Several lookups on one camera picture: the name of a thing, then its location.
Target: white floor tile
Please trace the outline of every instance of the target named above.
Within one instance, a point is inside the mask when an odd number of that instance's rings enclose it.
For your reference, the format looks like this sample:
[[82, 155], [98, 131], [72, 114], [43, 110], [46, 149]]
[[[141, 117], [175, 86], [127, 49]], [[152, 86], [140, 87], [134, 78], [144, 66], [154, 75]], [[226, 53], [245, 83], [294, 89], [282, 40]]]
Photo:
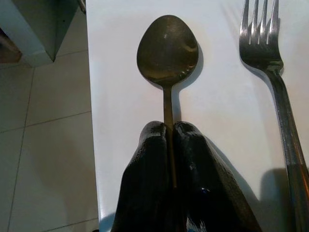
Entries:
[[97, 229], [98, 229], [98, 219], [95, 219], [55, 229], [50, 232], [92, 232]]
[[91, 113], [26, 128], [10, 232], [98, 217]]
[[88, 52], [35, 69], [27, 125], [91, 110]]
[[32, 73], [24, 65], [0, 70], [0, 131], [24, 126]]
[[88, 49], [86, 15], [77, 9], [57, 56]]
[[0, 133], [0, 231], [8, 228], [24, 129]]

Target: spoon handle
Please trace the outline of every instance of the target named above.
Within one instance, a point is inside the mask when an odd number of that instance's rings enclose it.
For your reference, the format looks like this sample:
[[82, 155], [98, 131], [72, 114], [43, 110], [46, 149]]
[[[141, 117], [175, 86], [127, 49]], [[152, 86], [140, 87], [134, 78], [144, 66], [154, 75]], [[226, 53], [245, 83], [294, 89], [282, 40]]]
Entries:
[[175, 166], [175, 156], [173, 149], [173, 109], [172, 109], [172, 88], [167, 87], [163, 89], [163, 106], [164, 106], [164, 123], [167, 126], [167, 144], [168, 144], [168, 154], [169, 163], [171, 168], [171, 177], [173, 189], [177, 187], [176, 178], [176, 166]]

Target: white tabletop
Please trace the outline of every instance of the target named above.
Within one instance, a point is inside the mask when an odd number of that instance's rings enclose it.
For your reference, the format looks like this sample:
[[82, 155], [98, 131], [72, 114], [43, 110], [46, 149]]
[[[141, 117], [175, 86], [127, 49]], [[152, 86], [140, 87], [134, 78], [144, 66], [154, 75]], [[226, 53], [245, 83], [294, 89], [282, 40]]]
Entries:
[[[273, 100], [266, 84], [239, 59], [243, 2], [87, 0], [100, 232], [111, 227], [122, 173], [140, 131], [149, 121], [163, 121], [163, 93], [141, 76], [136, 53], [149, 25], [172, 14], [190, 27], [202, 50], [192, 83], [175, 88], [175, 95], [181, 90], [175, 106], [180, 103], [182, 120], [196, 125], [229, 160], [263, 231], [288, 231], [284, 156]], [[307, 163], [308, 12], [307, 0], [280, 0], [282, 78]]]

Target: spoon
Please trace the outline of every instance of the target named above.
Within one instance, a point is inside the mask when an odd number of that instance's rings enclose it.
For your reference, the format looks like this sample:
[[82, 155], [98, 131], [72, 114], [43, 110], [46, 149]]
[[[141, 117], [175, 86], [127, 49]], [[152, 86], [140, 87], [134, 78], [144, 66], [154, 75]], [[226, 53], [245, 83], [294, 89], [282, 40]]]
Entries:
[[172, 132], [172, 87], [194, 70], [198, 60], [197, 41], [189, 27], [178, 17], [165, 15], [156, 19], [143, 35], [137, 65], [149, 82], [163, 89], [164, 123], [167, 126], [169, 164], [173, 189], [177, 188]]

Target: stainless steel fork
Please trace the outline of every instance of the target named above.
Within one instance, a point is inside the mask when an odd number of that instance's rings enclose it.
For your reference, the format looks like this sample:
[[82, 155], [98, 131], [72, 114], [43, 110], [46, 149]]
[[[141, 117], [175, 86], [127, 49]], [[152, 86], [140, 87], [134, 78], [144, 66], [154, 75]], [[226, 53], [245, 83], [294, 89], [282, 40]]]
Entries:
[[257, 24], [258, 0], [255, 1], [253, 20], [248, 26], [249, 0], [245, 0], [239, 36], [240, 58], [244, 65], [263, 76], [277, 110], [281, 131], [290, 197], [297, 232], [309, 232], [309, 175], [300, 146], [293, 113], [285, 84], [280, 76], [283, 61], [278, 46], [279, 2], [274, 0], [267, 25], [267, 0], [264, 0], [262, 19]]

